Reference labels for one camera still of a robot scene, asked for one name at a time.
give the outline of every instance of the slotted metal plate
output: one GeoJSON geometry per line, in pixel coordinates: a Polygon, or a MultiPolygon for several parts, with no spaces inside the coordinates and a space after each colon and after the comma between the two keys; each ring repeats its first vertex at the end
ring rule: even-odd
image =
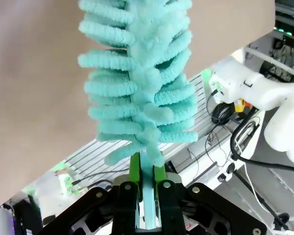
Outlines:
{"type": "MultiPolygon", "coordinates": [[[[207,133],[208,129],[211,129],[213,124],[206,110],[206,97],[201,76],[195,76],[190,80],[190,82],[196,87],[196,94],[198,96],[198,112],[194,115],[195,124],[189,130],[196,131],[199,137],[202,137],[207,133]]],[[[99,142],[95,139],[80,148],[78,151],[74,152],[65,160],[65,163],[70,169],[79,175],[78,177],[81,178],[103,171],[127,169],[129,166],[129,158],[123,159],[114,166],[104,164],[104,158],[109,153],[127,144],[127,141],[99,142]]],[[[163,152],[165,158],[169,159],[182,149],[186,148],[188,145],[189,143],[162,143],[159,145],[159,149],[163,152]]],[[[113,179],[118,175],[127,173],[127,171],[124,171],[96,175],[89,178],[89,181],[95,182],[101,179],[113,181],[113,179]]]]}

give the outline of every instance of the silver screw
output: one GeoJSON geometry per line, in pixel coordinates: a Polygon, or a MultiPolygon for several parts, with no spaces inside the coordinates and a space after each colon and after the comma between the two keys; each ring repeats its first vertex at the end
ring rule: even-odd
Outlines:
{"type": "Polygon", "coordinates": [[[131,185],[125,185],[124,187],[126,190],[130,190],[131,189],[131,185]]]}
{"type": "Polygon", "coordinates": [[[164,182],[163,187],[170,188],[171,184],[169,182],[164,182]]]}
{"type": "Polygon", "coordinates": [[[200,189],[199,189],[198,187],[194,187],[194,188],[192,189],[192,191],[193,191],[194,193],[199,193],[199,192],[200,192],[200,189]]]}
{"type": "Polygon", "coordinates": [[[102,192],[98,192],[98,193],[96,194],[96,197],[102,197],[102,192]]]}
{"type": "Polygon", "coordinates": [[[254,230],[253,230],[253,234],[254,234],[254,235],[260,235],[260,234],[261,234],[260,229],[254,229],[254,230]]]}

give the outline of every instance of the beige table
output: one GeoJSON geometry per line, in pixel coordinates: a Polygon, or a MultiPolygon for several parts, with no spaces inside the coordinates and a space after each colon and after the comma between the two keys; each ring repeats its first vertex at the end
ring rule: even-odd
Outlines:
{"type": "MultiPolygon", "coordinates": [[[[194,0],[190,77],[270,32],[273,0],[194,0]]],[[[0,0],[0,204],[95,138],[76,0],[0,0]]]]}

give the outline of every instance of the coiled black cable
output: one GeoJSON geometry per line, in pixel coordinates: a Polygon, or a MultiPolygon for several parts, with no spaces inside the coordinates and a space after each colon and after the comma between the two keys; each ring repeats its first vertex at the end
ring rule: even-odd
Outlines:
{"type": "Polygon", "coordinates": [[[242,130],[244,128],[244,126],[248,123],[249,119],[254,115],[255,111],[257,109],[255,107],[253,107],[249,113],[247,114],[246,118],[241,122],[241,124],[235,129],[235,131],[233,132],[231,139],[230,139],[230,148],[231,148],[231,152],[232,152],[232,158],[234,160],[240,160],[242,162],[248,163],[248,164],[252,164],[252,165],[258,165],[258,166],[262,166],[262,167],[266,167],[266,168],[276,168],[276,169],[281,169],[281,170],[289,170],[289,171],[293,171],[294,172],[294,167],[293,166],[289,166],[289,165],[282,165],[282,164],[272,164],[272,163],[264,163],[264,162],[260,162],[260,161],[255,161],[255,160],[250,160],[250,159],[245,159],[243,157],[241,157],[235,149],[235,139],[236,136],[239,134],[240,130],[242,130]]]}

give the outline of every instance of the screw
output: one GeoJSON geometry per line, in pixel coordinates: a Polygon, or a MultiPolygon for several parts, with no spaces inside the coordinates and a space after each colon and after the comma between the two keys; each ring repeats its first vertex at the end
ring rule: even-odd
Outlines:
{"type": "Polygon", "coordinates": [[[170,188],[171,184],[169,182],[164,182],[163,187],[170,188]]]}
{"type": "Polygon", "coordinates": [[[199,192],[200,192],[200,189],[199,189],[198,187],[194,187],[194,188],[192,189],[192,191],[193,191],[194,193],[199,193],[199,192]]]}
{"type": "Polygon", "coordinates": [[[96,194],[96,197],[102,197],[102,192],[98,192],[98,193],[96,194]]]}
{"type": "Polygon", "coordinates": [[[125,185],[124,187],[126,190],[130,190],[131,189],[131,185],[125,185]]]}
{"type": "Polygon", "coordinates": [[[260,235],[260,234],[261,234],[260,229],[254,229],[254,230],[253,230],[253,234],[254,234],[254,235],[260,235]]]}

